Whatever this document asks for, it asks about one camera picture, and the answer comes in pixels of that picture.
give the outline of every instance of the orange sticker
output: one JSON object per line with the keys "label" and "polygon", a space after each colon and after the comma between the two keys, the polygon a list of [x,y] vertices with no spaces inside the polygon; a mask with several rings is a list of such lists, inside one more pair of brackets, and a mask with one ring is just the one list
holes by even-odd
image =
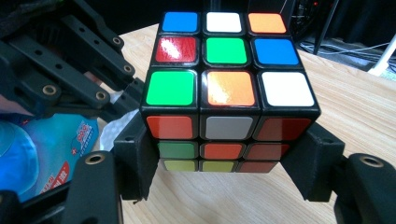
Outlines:
{"label": "orange sticker", "polygon": [[211,105],[254,105],[253,86],[247,72],[209,72],[207,96]]}
{"label": "orange sticker", "polygon": [[240,144],[207,144],[204,156],[209,160],[237,160],[241,150]]}
{"label": "orange sticker", "polygon": [[254,33],[286,33],[285,24],[279,14],[250,13],[248,14],[251,31]]}

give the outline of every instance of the white cable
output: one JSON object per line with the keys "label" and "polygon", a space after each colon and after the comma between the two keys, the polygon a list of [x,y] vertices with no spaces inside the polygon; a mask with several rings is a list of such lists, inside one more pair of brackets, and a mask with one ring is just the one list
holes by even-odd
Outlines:
{"label": "white cable", "polygon": [[381,55],[381,58],[378,62],[373,66],[372,69],[369,70],[369,73],[375,76],[380,76],[389,66],[389,59],[393,52],[396,50],[396,35],[390,41],[390,44],[385,49],[384,53]]}
{"label": "white cable", "polygon": [[[353,52],[362,51],[362,50],[367,50],[367,49],[375,49],[375,48],[378,48],[378,47],[381,47],[381,46],[385,46],[385,45],[388,45],[388,44],[389,44],[389,43],[384,43],[384,44],[375,45],[375,46],[372,46],[372,47],[370,47],[370,48],[363,48],[363,49],[342,49],[342,48],[337,47],[337,46],[335,46],[335,45],[322,45],[322,46],[324,46],[324,47],[333,47],[333,48],[341,49],[341,51],[337,51],[337,52],[323,52],[323,51],[319,51],[318,53],[327,54],[327,55],[341,54],[341,53],[350,53],[350,52],[353,53]],[[314,47],[314,46],[307,46],[307,45],[305,45],[305,44],[303,44],[303,43],[301,43],[300,46],[301,46],[302,48],[310,49],[310,50],[312,50],[312,48]]]}

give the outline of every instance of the red sticker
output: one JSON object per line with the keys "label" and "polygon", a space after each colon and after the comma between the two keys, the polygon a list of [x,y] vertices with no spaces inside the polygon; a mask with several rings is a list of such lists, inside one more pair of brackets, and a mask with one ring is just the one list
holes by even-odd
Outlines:
{"label": "red sticker", "polygon": [[155,60],[159,63],[192,63],[196,59],[196,40],[191,36],[162,37]]}
{"label": "red sticker", "polygon": [[276,166],[275,161],[245,161],[239,173],[269,173]]}
{"label": "red sticker", "polygon": [[255,139],[259,141],[296,140],[310,123],[311,119],[267,119]]}

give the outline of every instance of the blue sticker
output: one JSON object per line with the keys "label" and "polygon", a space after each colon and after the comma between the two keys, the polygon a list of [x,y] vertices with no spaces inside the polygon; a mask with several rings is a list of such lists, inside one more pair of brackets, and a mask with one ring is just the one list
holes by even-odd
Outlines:
{"label": "blue sticker", "polygon": [[288,39],[256,39],[254,45],[259,63],[297,65],[299,60]]}
{"label": "blue sticker", "polygon": [[163,19],[165,32],[195,32],[198,15],[194,12],[167,12]]}

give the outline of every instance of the white sticker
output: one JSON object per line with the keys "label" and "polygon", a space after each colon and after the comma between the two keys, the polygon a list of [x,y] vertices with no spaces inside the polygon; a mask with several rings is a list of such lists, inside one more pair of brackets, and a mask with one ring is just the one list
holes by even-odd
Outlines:
{"label": "white sticker", "polygon": [[239,14],[209,12],[206,14],[206,29],[209,32],[239,33],[242,31]]}
{"label": "white sticker", "polygon": [[312,106],[315,103],[302,73],[264,72],[262,82],[270,105]]}

